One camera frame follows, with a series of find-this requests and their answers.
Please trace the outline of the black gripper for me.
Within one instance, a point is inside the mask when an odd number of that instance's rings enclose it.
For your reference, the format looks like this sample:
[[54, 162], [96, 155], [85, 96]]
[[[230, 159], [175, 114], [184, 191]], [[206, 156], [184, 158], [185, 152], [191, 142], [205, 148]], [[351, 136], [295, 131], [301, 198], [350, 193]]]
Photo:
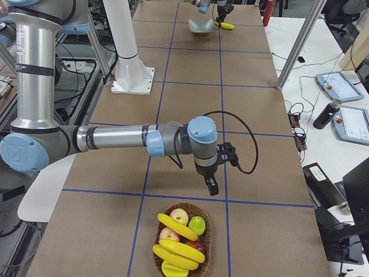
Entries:
[[219, 186], [215, 179], [215, 173], [217, 171], [218, 165], [214, 164], [211, 166], [200, 166], [195, 164], [195, 169], [198, 174], [202, 175], [205, 180], [205, 184], [208, 187], [209, 194], [215, 196], [219, 194]]
[[233, 0], [217, 0], [217, 12], [216, 17], [217, 25], [220, 27], [223, 22], [223, 16], [230, 14], [233, 11]]

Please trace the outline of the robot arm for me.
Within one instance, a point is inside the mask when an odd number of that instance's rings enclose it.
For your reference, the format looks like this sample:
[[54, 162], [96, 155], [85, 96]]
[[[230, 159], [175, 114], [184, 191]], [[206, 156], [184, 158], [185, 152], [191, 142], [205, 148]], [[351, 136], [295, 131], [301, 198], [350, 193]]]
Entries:
[[210, 5], [213, 3], [213, 8], [217, 7], [217, 17], [214, 17], [212, 12], [213, 21], [223, 29], [234, 29], [234, 25], [230, 23], [225, 23], [224, 20], [228, 14], [230, 14], [234, 10], [233, 1], [229, 0], [192, 0], [187, 1], [191, 3], [193, 6], [197, 7], [198, 11], [202, 14], [206, 14], [209, 10]]
[[218, 194], [214, 177], [220, 157], [217, 128], [199, 116], [188, 124], [113, 126], [91, 125], [92, 117], [74, 125], [61, 125], [55, 110], [55, 35], [87, 33], [87, 1], [9, 1], [16, 24], [17, 118], [1, 140], [1, 157], [13, 170], [35, 173], [69, 155], [103, 148], [145, 147], [151, 157], [192, 154], [196, 171], [209, 193]]

